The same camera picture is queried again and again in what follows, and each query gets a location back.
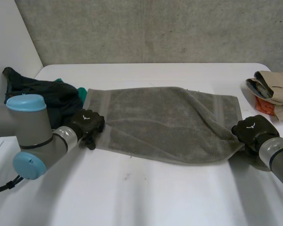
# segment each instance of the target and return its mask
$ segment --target gray towel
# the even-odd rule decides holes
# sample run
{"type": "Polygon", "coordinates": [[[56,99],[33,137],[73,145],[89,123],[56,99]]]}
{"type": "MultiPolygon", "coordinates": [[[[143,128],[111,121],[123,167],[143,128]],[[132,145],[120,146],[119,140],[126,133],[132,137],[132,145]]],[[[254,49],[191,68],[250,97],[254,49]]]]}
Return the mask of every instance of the gray towel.
{"type": "Polygon", "coordinates": [[[230,158],[242,144],[236,97],[177,87],[88,90],[84,109],[103,115],[97,148],[158,161],[204,165],[230,158]]]}

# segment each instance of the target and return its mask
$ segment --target table surface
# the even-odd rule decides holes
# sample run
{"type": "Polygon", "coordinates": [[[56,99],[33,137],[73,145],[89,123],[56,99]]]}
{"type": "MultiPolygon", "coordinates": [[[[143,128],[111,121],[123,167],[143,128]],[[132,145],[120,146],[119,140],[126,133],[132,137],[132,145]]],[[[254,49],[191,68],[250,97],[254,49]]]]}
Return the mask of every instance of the table surface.
{"type": "MultiPolygon", "coordinates": [[[[36,79],[75,87],[177,86],[239,99],[258,114],[245,80],[261,64],[50,65],[36,79]]],[[[283,122],[264,115],[283,137],[283,122]]],[[[15,176],[14,137],[0,138],[0,185],[15,176]]],[[[179,166],[96,149],[74,149],[43,177],[0,193],[0,226],[283,226],[283,184],[237,157],[179,166]]]]}

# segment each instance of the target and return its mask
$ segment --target teal cloth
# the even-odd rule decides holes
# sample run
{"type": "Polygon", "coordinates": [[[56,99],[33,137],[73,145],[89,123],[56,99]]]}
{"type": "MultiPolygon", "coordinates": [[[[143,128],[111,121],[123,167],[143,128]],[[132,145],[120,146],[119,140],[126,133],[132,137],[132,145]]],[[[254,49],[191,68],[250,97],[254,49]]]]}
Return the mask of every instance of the teal cloth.
{"type": "Polygon", "coordinates": [[[83,104],[85,103],[85,99],[86,99],[86,96],[87,96],[87,90],[83,87],[80,87],[77,89],[77,91],[79,92],[79,97],[80,99],[82,100],[83,104]]]}

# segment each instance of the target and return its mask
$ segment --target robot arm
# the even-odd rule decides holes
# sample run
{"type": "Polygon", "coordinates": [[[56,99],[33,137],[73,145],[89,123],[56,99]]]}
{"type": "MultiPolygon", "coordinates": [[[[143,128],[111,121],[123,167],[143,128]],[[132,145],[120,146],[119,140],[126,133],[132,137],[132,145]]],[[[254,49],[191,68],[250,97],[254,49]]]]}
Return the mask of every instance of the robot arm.
{"type": "Polygon", "coordinates": [[[248,117],[232,128],[238,140],[259,155],[283,183],[283,138],[262,115],[248,117]]]}
{"type": "Polygon", "coordinates": [[[40,95],[15,96],[0,106],[0,137],[17,137],[21,152],[15,155],[13,166],[21,177],[31,180],[43,175],[81,138],[87,139],[87,146],[94,149],[93,131],[102,132],[104,124],[104,117],[82,110],[69,124],[51,131],[40,95]]]}

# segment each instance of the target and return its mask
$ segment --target beige cloth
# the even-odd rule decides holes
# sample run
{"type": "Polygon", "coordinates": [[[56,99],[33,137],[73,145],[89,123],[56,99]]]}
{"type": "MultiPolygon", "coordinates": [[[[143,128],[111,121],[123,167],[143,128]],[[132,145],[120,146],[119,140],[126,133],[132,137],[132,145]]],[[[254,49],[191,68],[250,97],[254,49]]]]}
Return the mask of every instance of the beige cloth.
{"type": "Polygon", "coordinates": [[[283,120],[283,73],[259,71],[254,79],[247,79],[246,84],[254,95],[274,104],[276,117],[283,120]],[[258,83],[266,90],[264,96],[257,89],[258,83]]]}

